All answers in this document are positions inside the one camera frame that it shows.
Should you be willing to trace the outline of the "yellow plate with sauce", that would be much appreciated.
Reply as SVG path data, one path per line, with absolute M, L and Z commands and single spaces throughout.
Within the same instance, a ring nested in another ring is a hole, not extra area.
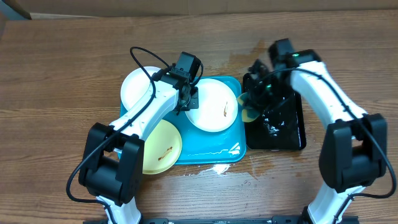
M 182 151 L 182 137 L 170 122 L 161 120 L 145 141 L 143 174 L 159 174 L 171 168 Z

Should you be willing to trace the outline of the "green and yellow sponge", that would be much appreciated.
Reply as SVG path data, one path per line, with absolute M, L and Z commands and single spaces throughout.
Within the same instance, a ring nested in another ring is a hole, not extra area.
M 245 92 L 237 97 L 237 102 L 242 107 L 242 121 L 245 123 L 251 123 L 255 121 L 259 116 L 260 112 L 250 105 L 250 98 L 248 92 Z

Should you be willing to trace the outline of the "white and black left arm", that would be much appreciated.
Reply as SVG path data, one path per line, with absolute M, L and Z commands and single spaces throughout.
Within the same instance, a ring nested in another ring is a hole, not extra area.
M 73 174 L 104 207 L 108 223 L 142 223 L 134 196 L 142 179 L 145 140 L 167 113 L 198 108 L 195 80 L 191 72 L 139 68 L 121 87 L 126 113 L 89 130 Z

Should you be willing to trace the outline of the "white plate with sauce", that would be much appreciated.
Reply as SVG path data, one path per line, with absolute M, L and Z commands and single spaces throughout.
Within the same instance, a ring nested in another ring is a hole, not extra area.
M 206 132 L 229 128 L 238 115 L 238 102 L 227 84 L 212 78 L 202 79 L 198 88 L 198 108 L 186 111 L 190 122 Z

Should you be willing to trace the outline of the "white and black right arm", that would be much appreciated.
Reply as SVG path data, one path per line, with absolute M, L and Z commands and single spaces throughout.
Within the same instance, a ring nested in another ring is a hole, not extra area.
M 306 101 L 326 130 L 318 161 L 323 184 L 294 222 L 345 222 L 343 213 L 350 202 L 393 171 L 386 156 L 386 120 L 354 103 L 315 54 L 292 53 L 271 62 L 268 69 L 256 60 L 243 77 L 238 103 L 243 108 L 247 145 L 304 148 L 302 101 Z

